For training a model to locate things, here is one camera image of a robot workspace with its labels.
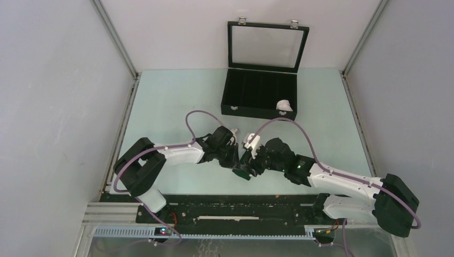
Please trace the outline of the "green snowman sock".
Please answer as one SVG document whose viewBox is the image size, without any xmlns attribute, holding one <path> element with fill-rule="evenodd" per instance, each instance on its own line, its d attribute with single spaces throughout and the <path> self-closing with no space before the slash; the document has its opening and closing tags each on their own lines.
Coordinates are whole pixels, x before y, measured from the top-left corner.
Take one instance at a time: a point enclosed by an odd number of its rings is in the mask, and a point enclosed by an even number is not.
<svg viewBox="0 0 454 257">
<path fill-rule="evenodd" d="M 239 176 L 240 178 L 243 178 L 245 180 L 250 180 L 251 177 L 253 176 L 251 173 L 250 173 L 250 169 L 248 167 L 242 167 L 242 166 L 238 166 L 238 167 L 235 167 L 232 169 L 232 172 Z"/>
</svg>

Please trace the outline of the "white sock with black stripes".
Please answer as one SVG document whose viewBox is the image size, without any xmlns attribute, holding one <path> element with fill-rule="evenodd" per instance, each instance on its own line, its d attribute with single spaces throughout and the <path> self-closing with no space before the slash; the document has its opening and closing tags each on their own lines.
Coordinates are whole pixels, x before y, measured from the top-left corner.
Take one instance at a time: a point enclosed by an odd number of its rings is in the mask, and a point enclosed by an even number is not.
<svg viewBox="0 0 454 257">
<path fill-rule="evenodd" d="M 276 109 L 279 111 L 293 111 L 289 100 L 279 100 L 276 103 Z"/>
</svg>

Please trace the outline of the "black display case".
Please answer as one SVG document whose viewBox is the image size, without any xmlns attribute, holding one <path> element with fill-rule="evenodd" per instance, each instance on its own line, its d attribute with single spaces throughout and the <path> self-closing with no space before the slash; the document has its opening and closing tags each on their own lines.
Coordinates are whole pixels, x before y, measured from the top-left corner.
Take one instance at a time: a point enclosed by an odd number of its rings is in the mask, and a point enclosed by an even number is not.
<svg viewBox="0 0 454 257">
<path fill-rule="evenodd" d="M 229 116 L 294 120 L 298 113 L 298 71 L 309 27 L 228 21 L 228 70 L 221 113 Z M 293 111 L 279 111 L 276 103 L 289 100 Z"/>
</svg>

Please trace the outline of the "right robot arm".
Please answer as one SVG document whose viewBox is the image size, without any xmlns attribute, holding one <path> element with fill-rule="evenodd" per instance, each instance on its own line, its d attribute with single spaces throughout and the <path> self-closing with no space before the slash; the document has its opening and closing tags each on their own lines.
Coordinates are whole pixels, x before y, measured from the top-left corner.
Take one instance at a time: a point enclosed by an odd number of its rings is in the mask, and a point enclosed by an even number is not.
<svg viewBox="0 0 454 257">
<path fill-rule="evenodd" d="M 367 177 L 330 168 L 313 157 L 295 154 L 280 138 L 263 145 L 260 137 L 251 133 L 242 145 L 245 153 L 240 169 L 247 179 L 266 170 L 278 171 L 293 184 L 321 190 L 311 210 L 316 223 L 346 218 L 377 224 L 401 238 L 408 237 L 417 226 L 414 214 L 419 199 L 396 175 Z"/>
</svg>

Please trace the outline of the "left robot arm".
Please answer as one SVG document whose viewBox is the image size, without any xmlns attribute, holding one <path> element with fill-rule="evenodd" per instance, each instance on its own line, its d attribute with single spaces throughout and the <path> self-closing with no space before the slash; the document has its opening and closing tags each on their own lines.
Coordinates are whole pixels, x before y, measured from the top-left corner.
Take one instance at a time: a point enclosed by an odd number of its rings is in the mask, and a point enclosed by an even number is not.
<svg viewBox="0 0 454 257">
<path fill-rule="evenodd" d="M 223 168 L 232 169 L 239 162 L 237 128 L 218 127 L 213 133 L 194 142 L 164 146 L 148 138 L 140 138 L 114 164 L 111 193 L 127 194 L 149 208 L 148 215 L 156 223 L 168 219 L 169 208 L 161 192 L 154 186 L 166 166 L 200 164 L 217 160 Z"/>
</svg>

